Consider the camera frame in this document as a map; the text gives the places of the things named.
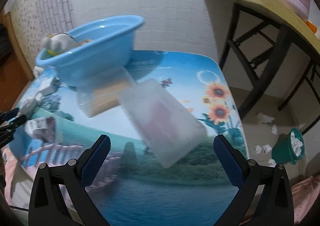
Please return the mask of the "blue-labelled packet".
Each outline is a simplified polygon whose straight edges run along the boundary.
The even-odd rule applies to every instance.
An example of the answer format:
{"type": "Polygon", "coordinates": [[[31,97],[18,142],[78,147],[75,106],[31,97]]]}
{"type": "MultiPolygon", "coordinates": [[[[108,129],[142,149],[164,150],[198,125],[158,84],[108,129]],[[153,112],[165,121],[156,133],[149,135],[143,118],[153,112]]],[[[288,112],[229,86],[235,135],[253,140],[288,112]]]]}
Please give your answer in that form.
{"type": "Polygon", "coordinates": [[[56,141],[56,120],[54,117],[41,117],[27,121],[24,130],[31,138],[45,143],[56,141]]]}

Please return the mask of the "grey yellow plush toy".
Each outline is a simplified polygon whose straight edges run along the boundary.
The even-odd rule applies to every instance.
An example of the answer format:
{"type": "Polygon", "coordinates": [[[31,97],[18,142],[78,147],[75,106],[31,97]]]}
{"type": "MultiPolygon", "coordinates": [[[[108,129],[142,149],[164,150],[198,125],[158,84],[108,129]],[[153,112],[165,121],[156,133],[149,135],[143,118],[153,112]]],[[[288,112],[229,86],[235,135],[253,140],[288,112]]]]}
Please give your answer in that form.
{"type": "Polygon", "coordinates": [[[42,39],[42,47],[51,55],[56,56],[78,46],[74,37],[67,33],[55,33],[42,39]]]}

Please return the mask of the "frosted plastic box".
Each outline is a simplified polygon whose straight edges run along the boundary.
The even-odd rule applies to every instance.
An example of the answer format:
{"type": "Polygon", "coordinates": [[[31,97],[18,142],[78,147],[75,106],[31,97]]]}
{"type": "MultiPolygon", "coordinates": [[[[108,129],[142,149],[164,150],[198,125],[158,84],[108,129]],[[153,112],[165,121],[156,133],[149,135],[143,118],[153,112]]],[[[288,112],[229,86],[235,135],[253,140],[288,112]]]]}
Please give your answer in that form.
{"type": "Polygon", "coordinates": [[[154,79],[123,90],[118,99],[141,139],[165,169],[207,139],[206,128],[154,79]]]}

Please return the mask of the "clear box of cotton swabs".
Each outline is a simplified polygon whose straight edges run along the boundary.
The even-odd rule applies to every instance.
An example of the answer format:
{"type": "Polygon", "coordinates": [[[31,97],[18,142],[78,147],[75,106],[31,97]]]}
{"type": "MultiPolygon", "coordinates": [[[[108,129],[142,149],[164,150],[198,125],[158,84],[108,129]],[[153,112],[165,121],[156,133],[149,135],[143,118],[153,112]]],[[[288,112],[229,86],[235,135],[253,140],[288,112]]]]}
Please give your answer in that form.
{"type": "Polygon", "coordinates": [[[89,118],[96,116],[118,106],[120,93],[134,84],[124,67],[91,76],[76,88],[79,108],[89,118]]]}

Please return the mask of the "brown wooden door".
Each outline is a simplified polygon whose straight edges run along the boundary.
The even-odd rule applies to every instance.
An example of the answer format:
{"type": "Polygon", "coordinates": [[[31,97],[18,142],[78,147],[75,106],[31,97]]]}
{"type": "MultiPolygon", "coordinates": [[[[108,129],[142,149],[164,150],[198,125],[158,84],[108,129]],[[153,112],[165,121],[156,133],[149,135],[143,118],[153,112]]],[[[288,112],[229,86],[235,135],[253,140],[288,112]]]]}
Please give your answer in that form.
{"type": "Polygon", "coordinates": [[[33,79],[34,75],[18,44],[11,15],[1,11],[1,111],[16,106],[33,79]]]}

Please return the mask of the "green waste bin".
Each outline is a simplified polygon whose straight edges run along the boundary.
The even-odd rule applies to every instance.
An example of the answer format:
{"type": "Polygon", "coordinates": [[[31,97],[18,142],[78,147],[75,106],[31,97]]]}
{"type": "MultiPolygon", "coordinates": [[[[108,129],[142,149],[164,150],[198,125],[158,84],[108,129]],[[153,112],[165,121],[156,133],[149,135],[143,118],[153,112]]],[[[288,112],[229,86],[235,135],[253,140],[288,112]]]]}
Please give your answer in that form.
{"type": "Polygon", "coordinates": [[[282,141],[277,142],[271,153],[276,163],[295,165],[304,157],[305,145],[300,130],[293,128],[282,141]]]}

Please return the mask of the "blue picture-printed folding table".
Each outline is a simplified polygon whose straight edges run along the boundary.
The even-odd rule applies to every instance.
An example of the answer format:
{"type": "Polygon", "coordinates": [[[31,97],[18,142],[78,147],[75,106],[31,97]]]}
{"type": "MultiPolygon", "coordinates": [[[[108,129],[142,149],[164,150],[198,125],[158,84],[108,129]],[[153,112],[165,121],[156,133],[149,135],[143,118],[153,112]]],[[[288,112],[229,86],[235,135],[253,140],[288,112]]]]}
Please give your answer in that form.
{"type": "Polygon", "coordinates": [[[90,99],[60,85],[42,99],[9,147],[34,177],[46,162],[78,158],[102,134],[111,151],[87,192],[111,225],[213,225],[236,194],[214,150],[222,134],[247,144],[218,64],[179,52],[136,51],[120,104],[88,114],[90,99]]]}

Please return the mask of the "blue plastic basin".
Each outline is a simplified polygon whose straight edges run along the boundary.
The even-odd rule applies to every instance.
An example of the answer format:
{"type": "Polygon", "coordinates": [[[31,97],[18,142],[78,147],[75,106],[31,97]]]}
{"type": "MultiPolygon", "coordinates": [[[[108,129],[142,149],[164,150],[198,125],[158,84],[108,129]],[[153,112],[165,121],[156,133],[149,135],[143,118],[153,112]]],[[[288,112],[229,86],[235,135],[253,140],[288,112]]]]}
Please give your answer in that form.
{"type": "Polygon", "coordinates": [[[36,65],[50,67],[68,86],[83,86],[96,76],[115,72],[129,63],[135,31],[143,24],[144,18],[138,15],[89,22],[68,32],[77,42],[89,40],[88,43],[57,56],[51,56],[43,49],[36,58],[36,65]]]}

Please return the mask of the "wooden desk with black legs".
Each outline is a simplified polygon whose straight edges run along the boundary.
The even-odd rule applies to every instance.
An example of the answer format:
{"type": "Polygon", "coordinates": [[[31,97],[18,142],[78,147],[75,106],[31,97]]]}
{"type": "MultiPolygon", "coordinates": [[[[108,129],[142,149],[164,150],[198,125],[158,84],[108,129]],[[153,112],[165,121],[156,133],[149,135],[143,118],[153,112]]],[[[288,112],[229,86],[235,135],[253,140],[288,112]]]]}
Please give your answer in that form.
{"type": "Polygon", "coordinates": [[[292,99],[303,82],[307,82],[313,95],[319,93],[313,85],[314,77],[319,76],[319,39],[306,23],[279,0],[232,0],[233,8],[226,41],[219,66],[224,67],[229,51],[233,51],[245,70],[253,88],[239,107],[238,112],[244,119],[263,96],[276,73],[281,67],[292,44],[295,44],[310,57],[310,61],[289,96],[278,106],[281,111],[292,99]],[[242,36],[235,38],[241,13],[260,19],[260,23],[242,36]],[[271,47],[251,60],[245,56],[240,45],[251,37],[259,35],[271,47]]]}

